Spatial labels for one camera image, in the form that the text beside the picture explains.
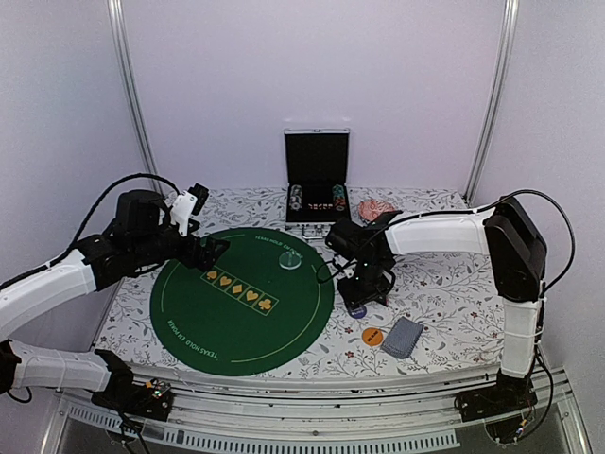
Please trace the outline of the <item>purple small blind button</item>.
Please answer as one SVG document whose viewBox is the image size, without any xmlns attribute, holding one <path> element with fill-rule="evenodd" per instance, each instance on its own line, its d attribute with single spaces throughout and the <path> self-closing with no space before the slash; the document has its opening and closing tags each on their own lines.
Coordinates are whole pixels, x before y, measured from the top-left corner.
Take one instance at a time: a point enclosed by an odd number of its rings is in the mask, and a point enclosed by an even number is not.
<svg viewBox="0 0 605 454">
<path fill-rule="evenodd" d="M 354 319 L 362 319 L 367 315 L 367 308 L 364 305 L 349 308 L 348 314 Z"/>
</svg>

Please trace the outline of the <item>orange big blind button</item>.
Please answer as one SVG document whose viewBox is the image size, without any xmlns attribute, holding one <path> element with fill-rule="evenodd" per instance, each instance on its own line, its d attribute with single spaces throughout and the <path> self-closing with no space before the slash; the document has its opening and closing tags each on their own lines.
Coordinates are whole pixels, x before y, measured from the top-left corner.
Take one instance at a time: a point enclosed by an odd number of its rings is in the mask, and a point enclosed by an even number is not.
<svg viewBox="0 0 605 454">
<path fill-rule="evenodd" d="M 383 339 L 383 332 L 376 327 L 369 327 L 362 333 L 363 342 L 371 347 L 379 346 L 383 342 Z"/>
</svg>

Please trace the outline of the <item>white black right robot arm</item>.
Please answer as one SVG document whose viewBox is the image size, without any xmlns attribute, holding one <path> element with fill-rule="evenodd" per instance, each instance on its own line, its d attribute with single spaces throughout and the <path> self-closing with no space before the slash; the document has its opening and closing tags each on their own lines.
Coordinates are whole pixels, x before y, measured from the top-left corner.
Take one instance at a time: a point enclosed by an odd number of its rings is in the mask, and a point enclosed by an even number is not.
<svg viewBox="0 0 605 454">
<path fill-rule="evenodd" d="M 353 266 L 338 280 L 337 290 L 349 309 L 370 302 L 386 305 L 394 286 L 392 268 L 409 253 L 477 253 L 489 257 L 497 295 L 504 305 L 504 341 L 500 372 L 489 404 L 508 412 L 522 401 L 535 358 L 535 342 L 545 294 L 547 247 L 517 199 L 493 205 L 415 215 L 381 214 L 366 226 L 341 218 L 332 225 L 326 245 Z"/>
</svg>

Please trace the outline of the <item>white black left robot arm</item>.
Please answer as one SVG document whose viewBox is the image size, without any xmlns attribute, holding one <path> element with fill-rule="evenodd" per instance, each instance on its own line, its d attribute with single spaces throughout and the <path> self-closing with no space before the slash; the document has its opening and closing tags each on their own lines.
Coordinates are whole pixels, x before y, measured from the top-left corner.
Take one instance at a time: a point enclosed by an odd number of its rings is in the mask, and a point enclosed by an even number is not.
<svg viewBox="0 0 605 454">
<path fill-rule="evenodd" d="M 229 248 L 226 240 L 202 240 L 194 219 L 209 192 L 200 184 L 172 203 L 150 190 L 122 194 L 115 218 L 99 235 L 77 237 L 66 253 L 1 287 L 1 391 L 75 388 L 105 394 L 120 410 L 140 403 L 131 368 L 108 350 L 74 353 L 32 347 L 12 334 L 68 301 L 136 278 L 175 260 L 209 271 Z"/>
</svg>

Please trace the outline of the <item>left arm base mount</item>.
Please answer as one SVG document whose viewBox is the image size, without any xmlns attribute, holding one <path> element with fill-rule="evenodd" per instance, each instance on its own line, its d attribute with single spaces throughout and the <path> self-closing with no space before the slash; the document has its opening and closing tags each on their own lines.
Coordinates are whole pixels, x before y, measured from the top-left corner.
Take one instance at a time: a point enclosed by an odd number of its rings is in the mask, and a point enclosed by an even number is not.
<svg viewBox="0 0 605 454">
<path fill-rule="evenodd" d="M 168 382 L 152 378 L 144 384 L 133 381 L 132 370 L 124 365 L 108 366 L 110 378 L 103 391 L 92 392 L 91 402 L 118 414 L 166 422 L 174 393 Z"/>
</svg>

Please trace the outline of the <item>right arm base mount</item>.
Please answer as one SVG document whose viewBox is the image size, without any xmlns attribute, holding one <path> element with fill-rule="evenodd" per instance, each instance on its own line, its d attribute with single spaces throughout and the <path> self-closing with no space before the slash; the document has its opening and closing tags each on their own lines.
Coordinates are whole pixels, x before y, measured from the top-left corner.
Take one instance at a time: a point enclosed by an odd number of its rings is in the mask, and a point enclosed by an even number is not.
<svg viewBox="0 0 605 454">
<path fill-rule="evenodd" d="M 463 422 L 514 412 L 512 417 L 488 423 L 485 427 L 493 441 L 508 445 L 520 440 L 535 414 L 537 403 L 530 375 L 514 378 L 499 371 L 493 385 L 458 393 L 454 407 Z"/>
</svg>

